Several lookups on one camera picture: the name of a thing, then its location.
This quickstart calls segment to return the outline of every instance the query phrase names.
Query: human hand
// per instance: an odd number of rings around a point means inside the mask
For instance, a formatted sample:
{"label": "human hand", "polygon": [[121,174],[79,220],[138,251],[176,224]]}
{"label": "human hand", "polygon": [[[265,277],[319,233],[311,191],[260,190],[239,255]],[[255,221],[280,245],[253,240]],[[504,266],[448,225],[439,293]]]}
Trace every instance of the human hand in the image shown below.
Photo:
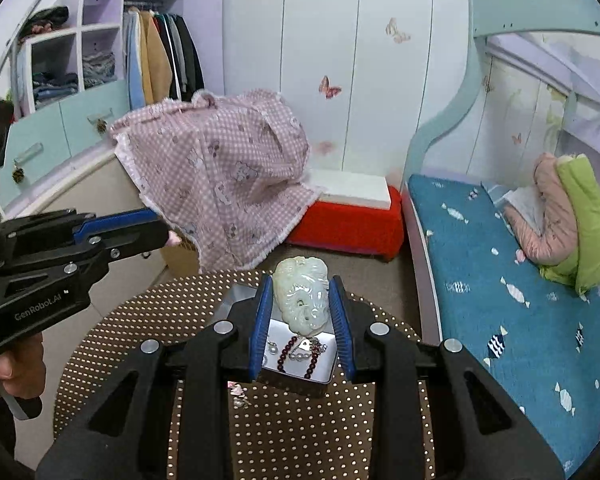
{"label": "human hand", "polygon": [[42,334],[19,341],[0,354],[0,381],[8,394],[21,399],[39,397],[45,389]]}

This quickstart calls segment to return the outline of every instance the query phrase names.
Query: round table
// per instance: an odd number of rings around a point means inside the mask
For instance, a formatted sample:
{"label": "round table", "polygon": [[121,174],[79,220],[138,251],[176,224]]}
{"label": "round table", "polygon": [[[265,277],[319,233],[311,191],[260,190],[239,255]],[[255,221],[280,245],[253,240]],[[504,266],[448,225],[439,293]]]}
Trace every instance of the round table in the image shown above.
{"label": "round table", "polygon": [[[54,436],[58,436],[129,349],[149,338],[172,344],[194,336],[205,327],[227,289],[234,283],[257,287],[263,275],[263,271],[250,270],[179,278],[117,307],[87,334],[64,368],[56,395]],[[420,341],[410,326],[369,304],[378,320]],[[374,384],[348,383],[338,364],[326,395],[320,399],[301,397],[261,383],[242,386],[246,388],[247,402],[240,408],[234,407],[231,399],[229,402],[237,479],[367,478]],[[435,476],[433,437],[424,382],[419,389],[426,478],[431,479]],[[168,478],[176,476],[181,400],[182,388],[179,388],[171,425]]]}

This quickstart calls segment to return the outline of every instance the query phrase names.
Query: metal bolt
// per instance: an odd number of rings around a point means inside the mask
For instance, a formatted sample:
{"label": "metal bolt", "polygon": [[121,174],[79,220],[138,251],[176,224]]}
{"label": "metal bolt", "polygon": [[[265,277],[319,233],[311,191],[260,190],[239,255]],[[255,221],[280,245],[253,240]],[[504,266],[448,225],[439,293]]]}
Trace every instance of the metal bolt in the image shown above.
{"label": "metal bolt", "polygon": [[384,323],[373,323],[369,330],[375,335],[387,335],[389,333],[389,326]]}
{"label": "metal bolt", "polygon": [[234,324],[231,321],[218,321],[214,325],[214,330],[219,334],[228,334],[231,330],[234,329]]}
{"label": "metal bolt", "polygon": [[158,348],[160,348],[160,343],[158,343],[155,339],[147,339],[140,345],[140,349],[145,354],[152,354],[157,351]]}
{"label": "metal bolt", "polygon": [[458,339],[447,339],[445,341],[445,348],[453,354],[457,354],[462,350],[462,343]]}

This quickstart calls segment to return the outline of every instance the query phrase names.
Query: teal mattress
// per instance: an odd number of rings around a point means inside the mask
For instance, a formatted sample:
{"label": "teal mattress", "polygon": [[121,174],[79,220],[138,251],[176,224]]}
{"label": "teal mattress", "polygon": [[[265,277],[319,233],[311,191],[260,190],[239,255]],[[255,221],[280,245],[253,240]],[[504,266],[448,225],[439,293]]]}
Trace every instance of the teal mattress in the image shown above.
{"label": "teal mattress", "polygon": [[517,402],[570,476],[600,439],[600,296],[542,279],[482,187],[413,175],[444,339]]}

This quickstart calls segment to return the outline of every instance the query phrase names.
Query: pink checkered cloth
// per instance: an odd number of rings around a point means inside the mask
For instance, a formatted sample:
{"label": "pink checkered cloth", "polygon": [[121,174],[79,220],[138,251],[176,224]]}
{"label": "pink checkered cloth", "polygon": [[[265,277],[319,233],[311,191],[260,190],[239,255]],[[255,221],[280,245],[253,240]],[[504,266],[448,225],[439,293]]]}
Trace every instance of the pink checkered cloth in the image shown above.
{"label": "pink checkered cloth", "polygon": [[201,272],[253,269],[319,196],[298,182],[309,144],[274,92],[165,99],[109,134],[142,201],[196,245]]}

